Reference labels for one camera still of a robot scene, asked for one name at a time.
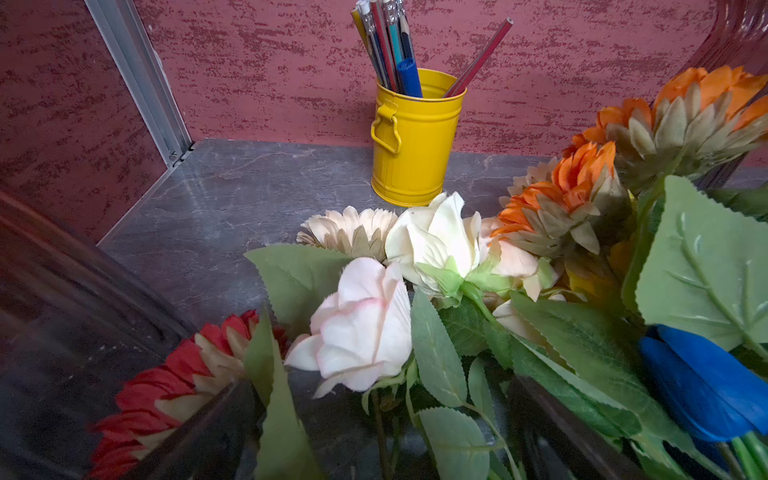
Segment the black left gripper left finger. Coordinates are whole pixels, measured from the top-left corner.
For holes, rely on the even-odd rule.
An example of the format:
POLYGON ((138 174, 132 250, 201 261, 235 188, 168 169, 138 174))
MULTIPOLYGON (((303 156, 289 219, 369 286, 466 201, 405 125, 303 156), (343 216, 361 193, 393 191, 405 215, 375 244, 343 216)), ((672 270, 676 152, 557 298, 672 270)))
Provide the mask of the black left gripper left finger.
POLYGON ((249 380, 222 390, 125 479, 235 479, 264 405, 249 380))

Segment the pale pink rose flower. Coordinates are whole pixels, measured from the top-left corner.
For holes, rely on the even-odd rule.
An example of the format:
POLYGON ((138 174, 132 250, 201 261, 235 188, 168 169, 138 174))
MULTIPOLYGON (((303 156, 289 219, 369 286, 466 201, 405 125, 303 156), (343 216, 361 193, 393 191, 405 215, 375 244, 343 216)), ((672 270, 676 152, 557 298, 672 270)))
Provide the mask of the pale pink rose flower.
POLYGON ((284 364, 322 377, 315 396, 342 385, 355 392, 398 375, 412 352, 411 304, 396 264, 356 258, 335 293, 310 319, 310 333, 293 342, 284 364))

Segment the white rose flower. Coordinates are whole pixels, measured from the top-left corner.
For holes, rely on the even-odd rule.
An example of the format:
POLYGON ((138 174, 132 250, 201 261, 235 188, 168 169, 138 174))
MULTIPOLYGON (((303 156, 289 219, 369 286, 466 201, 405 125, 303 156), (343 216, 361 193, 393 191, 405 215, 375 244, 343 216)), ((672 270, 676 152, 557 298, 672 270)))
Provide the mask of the white rose flower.
POLYGON ((462 216, 465 201, 454 192, 437 195, 427 206, 404 211, 385 240, 385 264, 396 266, 413 287, 438 303, 455 306, 460 288, 496 274, 500 251, 481 235, 476 212, 462 216))

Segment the orange gerbera flower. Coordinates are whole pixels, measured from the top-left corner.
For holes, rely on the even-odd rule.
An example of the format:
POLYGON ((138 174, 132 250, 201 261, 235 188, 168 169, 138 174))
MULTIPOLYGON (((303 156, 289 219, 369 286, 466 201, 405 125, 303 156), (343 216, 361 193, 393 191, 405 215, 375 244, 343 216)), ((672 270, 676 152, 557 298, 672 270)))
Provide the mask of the orange gerbera flower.
POLYGON ((599 254, 619 238, 632 213, 616 154, 613 141, 589 142, 548 163, 544 177, 517 180, 491 238, 550 259, 579 248, 599 254))
POLYGON ((628 98, 601 109, 563 156, 590 143, 614 143, 613 166, 634 194, 671 165, 673 175, 695 180, 767 142, 767 98, 757 96, 766 86, 765 75, 743 67, 689 68, 667 82, 653 104, 628 98))

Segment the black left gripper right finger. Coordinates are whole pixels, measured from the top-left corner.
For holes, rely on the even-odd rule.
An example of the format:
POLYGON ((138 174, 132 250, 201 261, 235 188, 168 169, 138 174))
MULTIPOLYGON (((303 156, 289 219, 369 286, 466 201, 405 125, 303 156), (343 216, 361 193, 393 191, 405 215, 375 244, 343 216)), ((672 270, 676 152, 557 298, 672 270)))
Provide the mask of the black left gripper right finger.
POLYGON ((646 477, 534 379, 515 376, 510 397, 528 479, 646 477))

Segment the blue tulip flower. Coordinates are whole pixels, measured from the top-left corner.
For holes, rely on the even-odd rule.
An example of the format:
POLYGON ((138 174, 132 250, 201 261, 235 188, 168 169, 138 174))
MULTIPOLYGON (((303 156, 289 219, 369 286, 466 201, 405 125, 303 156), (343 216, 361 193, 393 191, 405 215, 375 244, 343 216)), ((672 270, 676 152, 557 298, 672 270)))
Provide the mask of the blue tulip flower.
POLYGON ((653 325, 639 351, 654 391, 698 452, 735 478, 767 477, 767 382, 693 333, 653 325))

